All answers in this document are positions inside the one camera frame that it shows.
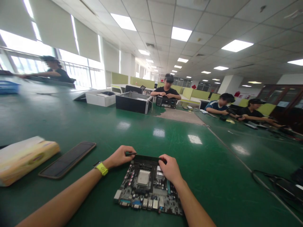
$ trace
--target smartphone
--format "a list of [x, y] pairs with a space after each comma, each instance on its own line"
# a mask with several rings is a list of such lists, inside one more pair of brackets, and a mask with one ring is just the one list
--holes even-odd
[[79, 143], [77, 146], [69, 150], [63, 156], [61, 156], [48, 167], [46, 167], [44, 170], [42, 170], [38, 175], [51, 179], [62, 178], [95, 146], [96, 143], [86, 141]]

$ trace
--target classroom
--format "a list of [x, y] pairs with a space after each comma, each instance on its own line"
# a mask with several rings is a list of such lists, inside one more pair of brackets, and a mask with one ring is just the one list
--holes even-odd
[[302, 226], [303, 0], [1, 0], [0, 226]]

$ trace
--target yellow watch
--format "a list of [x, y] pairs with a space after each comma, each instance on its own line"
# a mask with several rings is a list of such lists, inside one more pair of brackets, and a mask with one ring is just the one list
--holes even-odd
[[100, 161], [97, 162], [96, 164], [94, 164], [94, 167], [96, 169], [100, 170], [100, 172], [102, 173], [102, 176], [105, 176], [108, 173], [108, 169]]

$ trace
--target blue basket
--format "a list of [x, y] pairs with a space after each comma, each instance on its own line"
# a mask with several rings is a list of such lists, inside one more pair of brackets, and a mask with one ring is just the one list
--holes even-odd
[[19, 85], [10, 81], [0, 80], [0, 94], [18, 94]]

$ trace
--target person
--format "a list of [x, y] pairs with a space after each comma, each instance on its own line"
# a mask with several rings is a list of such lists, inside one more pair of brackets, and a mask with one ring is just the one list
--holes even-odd
[[42, 73], [33, 73], [33, 74], [17, 74], [20, 78], [27, 78], [28, 76], [40, 76], [40, 77], [50, 77], [51, 79], [58, 80], [61, 82], [73, 83], [73, 81], [68, 76], [67, 72], [62, 69], [60, 61], [52, 56], [42, 56], [41, 60], [44, 61], [49, 70]]
[[246, 120], [251, 120], [253, 123], [259, 124], [257, 121], [266, 121], [267, 123], [280, 128], [285, 127], [285, 125], [279, 125], [273, 119], [264, 117], [257, 109], [266, 102], [261, 99], [250, 99], [248, 101], [248, 106], [240, 109], [238, 114], [242, 115]]
[[[223, 93], [220, 95], [219, 100], [210, 101], [207, 106], [204, 108], [209, 113], [212, 114], [222, 114], [222, 115], [228, 115], [226, 110], [228, 109], [227, 104], [233, 103], [235, 101], [235, 98], [232, 94], [229, 93]], [[237, 120], [242, 121], [244, 120], [244, 117], [240, 117], [240, 115], [234, 115], [230, 114], [233, 118], [238, 118]]]
[[151, 92], [151, 96], [166, 96], [169, 99], [181, 99], [181, 95], [178, 94], [178, 92], [171, 88], [171, 85], [174, 82], [174, 77], [170, 75], [169, 73], [165, 75], [164, 78], [164, 87], [158, 87], [156, 90]]
[[[131, 161], [135, 155], [127, 157], [125, 155], [126, 152], [136, 153], [133, 147], [122, 145], [101, 164], [103, 167], [110, 170], [127, 163]], [[176, 159], [166, 154], [161, 155], [160, 158], [167, 161], [167, 163], [164, 164], [162, 160], [159, 160], [159, 165], [164, 176], [174, 184], [178, 192], [189, 227], [215, 226], [212, 219], [200, 205], [189, 189], [187, 183], [182, 178]], [[16, 225], [16, 227], [65, 226], [77, 212], [91, 190], [103, 177], [102, 172], [106, 172], [105, 169], [99, 170], [98, 166], [93, 168], [49, 202], [21, 221]]]

